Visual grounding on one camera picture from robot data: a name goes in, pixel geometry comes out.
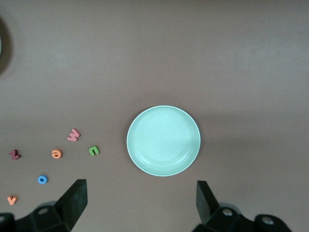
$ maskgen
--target partially visible plate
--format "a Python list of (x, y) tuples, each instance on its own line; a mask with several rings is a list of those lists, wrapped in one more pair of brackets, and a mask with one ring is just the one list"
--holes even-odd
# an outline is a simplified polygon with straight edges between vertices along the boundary
[(175, 175), (198, 155), (199, 129), (187, 112), (168, 105), (149, 108), (132, 122), (126, 139), (133, 162), (156, 176)]

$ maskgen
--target gray table surface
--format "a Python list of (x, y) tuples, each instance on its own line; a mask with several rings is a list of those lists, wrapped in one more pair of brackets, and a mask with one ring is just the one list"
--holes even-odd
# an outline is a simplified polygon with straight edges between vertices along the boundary
[[(21, 218), (85, 178), (74, 232), (190, 232), (206, 180), (250, 220), (309, 231), (309, 1), (0, 0), (0, 37), (0, 212)], [(157, 105), (201, 133), (171, 177), (126, 149), (133, 119)]]

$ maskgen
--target plate rim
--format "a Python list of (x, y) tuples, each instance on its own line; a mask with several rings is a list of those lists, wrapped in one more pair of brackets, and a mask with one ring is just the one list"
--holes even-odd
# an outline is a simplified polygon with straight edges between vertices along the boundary
[[(194, 123), (194, 126), (196, 127), (197, 129), (197, 132), (198, 132), (198, 149), (197, 149), (197, 153), (194, 155), (194, 158), (192, 159), (192, 161), (183, 169), (181, 169), (180, 171), (177, 171), (177, 172), (173, 172), (172, 174), (154, 174), (152, 172), (149, 172), (143, 168), (141, 168), (135, 161), (134, 159), (132, 158), (132, 155), (130, 153), (130, 149), (129, 149), (129, 146), (128, 146), (128, 140), (129, 140), (129, 135), (131, 134), (131, 130), (132, 130), (132, 127), (133, 125), (135, 124), (135, 122), (145, 113), (147, 113), (148, 111), (150, 110), (153, 110), (155, 108), (163, 108), (163, 107), (166, 107), (166, 108), (172, 108), (174, 110), (177, 110), (177, 111), (181, 111), (182, 113), (184, 113), (185, 115), (189, 116), (189, 118), (191, 119), (191, 121)], [(150, 108), (147, 108), (146, 110), (142, 111), (141, 113), (139, 113), (135, 119), (132, 121), (129, 129), (128, 129), (128, 132), (127, 132), (127, 136), (126, 136), (126, 148), (127, 148), (127, 151), (129, 153), (129, 156), (131, 158), (131, 160), (133, 161), (133, 163), (139, 168), (141, 169), (143, 172), (145, 173), (148, 173), (150, 175), (154, 175), (154, 176), (172, 176), (172, 175), (176, 175), (176, 174), (179, 174), (181, 172), (183, 172), (184, 170), (186, 170), (188, 167), (191, 166), (191, 164), (195, 161), (195, 159), (197, 158), (198, 154), (199, 154), (199, 151), (200, 151), (200, 147), (201, 147), (201, 134), (200, 134), (200, 131), (199, 131), (199, 128), (198, 128), (198, 125), (197, 123), (195, 122), (195, 120), (192, 118), (191, 115), (189, 115), (186, 111), (184, 111), (183, 109), (179, 108), (179, 107), (176, 107), (176, 106), (171, 106), (171, 105), (157, 105), (157, 106), (153, 106), (153, 107), (150, 107)]]

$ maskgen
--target round plate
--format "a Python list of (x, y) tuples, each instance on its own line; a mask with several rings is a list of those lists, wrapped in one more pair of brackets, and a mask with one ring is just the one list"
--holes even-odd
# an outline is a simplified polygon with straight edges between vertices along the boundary
[(133, 162), (144, 172), (175, 175), (197, 157), (201, 138), (185, 111), (167, 105), (149, 108), (132, 122), (126, 145)]

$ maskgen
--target plate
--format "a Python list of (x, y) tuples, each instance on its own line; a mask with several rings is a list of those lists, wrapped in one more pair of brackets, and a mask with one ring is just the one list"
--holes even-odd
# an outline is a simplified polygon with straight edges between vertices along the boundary
[(168, 105), (152, 107), (138, 115), (126, 138), (132, 161), (156, 176), (175, 175), (188, 168), (198, 155), (200, 143), (193, 118)]

